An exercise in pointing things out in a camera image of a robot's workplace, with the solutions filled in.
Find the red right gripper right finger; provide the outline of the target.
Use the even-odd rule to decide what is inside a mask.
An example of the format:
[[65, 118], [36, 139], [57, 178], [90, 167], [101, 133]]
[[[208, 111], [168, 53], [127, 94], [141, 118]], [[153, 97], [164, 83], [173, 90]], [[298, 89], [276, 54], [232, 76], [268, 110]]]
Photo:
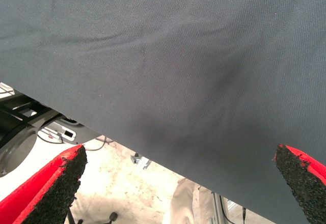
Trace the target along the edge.
[[309, 223], [325, 223], [325, 165], [307, 153], [279, 144], [276, 167]]

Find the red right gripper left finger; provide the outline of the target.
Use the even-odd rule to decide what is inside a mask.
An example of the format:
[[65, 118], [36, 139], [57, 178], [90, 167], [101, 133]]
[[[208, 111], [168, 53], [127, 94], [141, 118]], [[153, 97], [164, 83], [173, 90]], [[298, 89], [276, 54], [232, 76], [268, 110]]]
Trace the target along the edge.
[[57, 155], [1, 201], [1, 223], [64, 223], [86, 164], [83, 145]]

